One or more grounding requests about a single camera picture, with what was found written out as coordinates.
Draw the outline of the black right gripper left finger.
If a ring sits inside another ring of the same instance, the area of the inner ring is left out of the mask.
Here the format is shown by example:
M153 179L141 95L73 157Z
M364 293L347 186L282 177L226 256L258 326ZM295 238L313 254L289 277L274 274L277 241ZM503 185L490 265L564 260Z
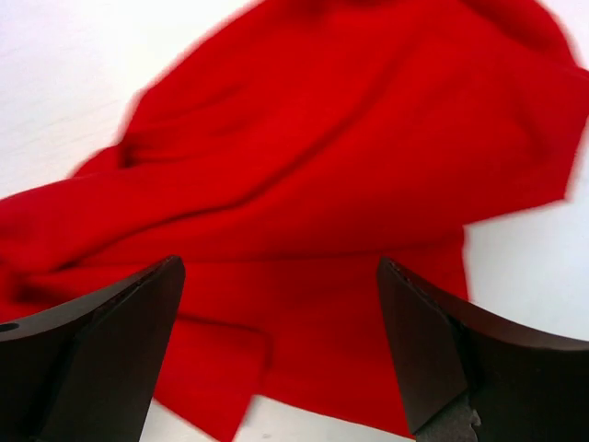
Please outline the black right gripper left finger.
M172 256L1 326L4 441L140 439L185 281Z

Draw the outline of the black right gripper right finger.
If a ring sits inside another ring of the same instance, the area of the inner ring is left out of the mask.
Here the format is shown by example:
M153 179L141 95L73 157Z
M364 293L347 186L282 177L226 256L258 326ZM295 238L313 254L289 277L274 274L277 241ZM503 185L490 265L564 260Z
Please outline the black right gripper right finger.
M390 259L377 284L417 440L587 440L587 342L493 314Z

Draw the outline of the red t-shirt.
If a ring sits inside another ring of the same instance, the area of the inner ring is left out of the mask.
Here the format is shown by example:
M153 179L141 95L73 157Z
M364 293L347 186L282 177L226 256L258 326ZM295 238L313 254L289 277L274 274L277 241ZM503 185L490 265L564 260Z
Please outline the red t-shirt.
M160 403L220 441L255 395L406 436L381 257L466 297L465 225L562 200L587 118L537 2L261 2L1 202L1 317L177 255Z

